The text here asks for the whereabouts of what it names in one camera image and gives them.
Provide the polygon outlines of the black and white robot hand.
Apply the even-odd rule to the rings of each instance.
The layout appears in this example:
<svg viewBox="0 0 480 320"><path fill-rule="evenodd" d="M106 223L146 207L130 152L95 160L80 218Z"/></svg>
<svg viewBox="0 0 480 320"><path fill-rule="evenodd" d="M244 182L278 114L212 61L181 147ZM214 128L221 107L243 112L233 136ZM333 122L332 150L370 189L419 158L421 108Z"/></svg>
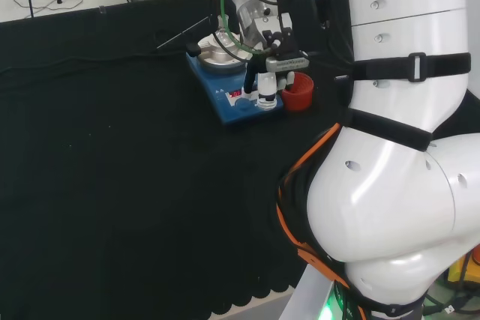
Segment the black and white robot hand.
<svg viewBox="0 0 480 320"><path fill-rule="evenodd" d="M256 108L271 111L278 107L278 92L293 83L292 72L308 66L301 57L290 27L265 29L253 26L244 35L250 49L242 86L242 97L252 100Z"/></svg>

